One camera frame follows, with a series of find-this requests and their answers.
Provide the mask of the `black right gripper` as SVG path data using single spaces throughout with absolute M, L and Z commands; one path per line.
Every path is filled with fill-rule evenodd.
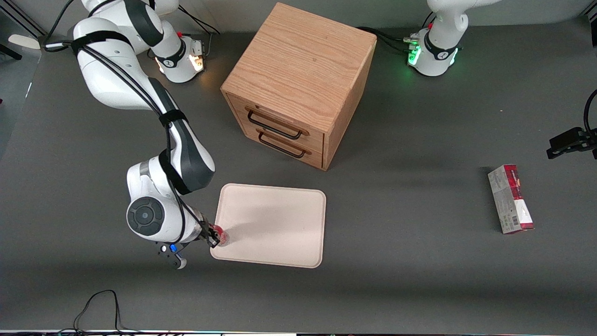
M 217 225 L 209 223 L 204 218 L 200 220 L 200 239 L 209 243 L 209 247 L 215 248 L 221 243 L 219 236 L 213 236 L 213 230 L 217 229 Z

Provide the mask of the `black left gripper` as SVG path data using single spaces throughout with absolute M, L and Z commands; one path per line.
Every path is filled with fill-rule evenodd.
M 574 127 L 551 138 L 549 140 L 550 148 L 547 149 L 548 159 L 552 160 L 567 153 L 591 151 L 593 158 L 596 160 L 596 132 L 596 128 L 586 131 L 580 127 Z

